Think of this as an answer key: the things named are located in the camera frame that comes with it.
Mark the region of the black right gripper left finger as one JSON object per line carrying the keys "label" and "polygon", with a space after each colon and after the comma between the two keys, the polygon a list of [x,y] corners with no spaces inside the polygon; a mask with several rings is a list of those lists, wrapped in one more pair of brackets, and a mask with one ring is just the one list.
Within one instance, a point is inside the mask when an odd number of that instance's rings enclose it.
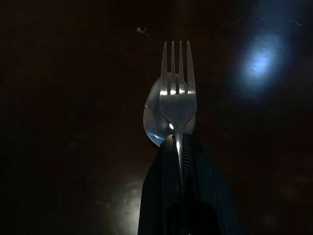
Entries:
{"label": "black right gripper left finger", "polygon": [[143,183],[139,235],[181,235],[179,164],[175,139],[161,144]]}

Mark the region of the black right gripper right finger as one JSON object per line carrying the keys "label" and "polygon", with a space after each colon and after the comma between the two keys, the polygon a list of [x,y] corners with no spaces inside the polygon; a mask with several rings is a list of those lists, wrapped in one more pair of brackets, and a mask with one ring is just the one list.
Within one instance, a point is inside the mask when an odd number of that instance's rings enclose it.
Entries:
{"label": "black right gripper right finger", "polygon": [[184,134],[183,181],[190,235],[241,235],[232,193],[199,140]]}

